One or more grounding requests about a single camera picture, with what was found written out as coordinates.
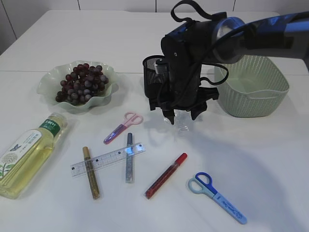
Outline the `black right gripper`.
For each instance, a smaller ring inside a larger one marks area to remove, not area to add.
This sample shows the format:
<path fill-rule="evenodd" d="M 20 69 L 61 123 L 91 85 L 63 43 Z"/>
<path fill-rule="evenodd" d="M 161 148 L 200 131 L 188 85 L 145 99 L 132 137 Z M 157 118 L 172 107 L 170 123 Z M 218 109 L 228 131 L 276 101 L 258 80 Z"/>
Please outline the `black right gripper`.
<path fill-rule="evenodd" d="M 195 120 L 207 110 L 208 100 L 219 97 L 216 84 L 201 86 L 202 65 L 217 64 L 210 45 L 198 37 L 170 33 L 162 38 L 161 49 L 168 63 L 169 80 L 162 84 L 156 98 L 148 98 L 150 109 L 161 108 L 171 125 L 174 125 L 175 109 L 190 111 L 191 119 Z"/>

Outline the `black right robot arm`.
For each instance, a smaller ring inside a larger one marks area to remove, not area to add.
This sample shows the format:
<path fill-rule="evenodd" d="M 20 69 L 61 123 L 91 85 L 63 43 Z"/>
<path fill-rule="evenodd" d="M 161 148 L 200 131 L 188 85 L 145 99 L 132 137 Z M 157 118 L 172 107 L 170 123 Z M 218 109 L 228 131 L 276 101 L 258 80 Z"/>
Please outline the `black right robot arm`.
<path fill-rule="evenodd" d="M 173 122 L 175 110 L 197 118 L 207 110 L 207 101 L 219 98 L 218 85 L 202 87 L 201 68 L 225 68 L 244 55 L 282 57 L 309 61 L 308 12 L 279 15 L 251 23 L 218 13 L 213 20 L 190 18 L 161 40 L 163 54 L 144 60 L 150 75 L 144 77 L 144 92 L 151 110 L 160 108 Z"/>

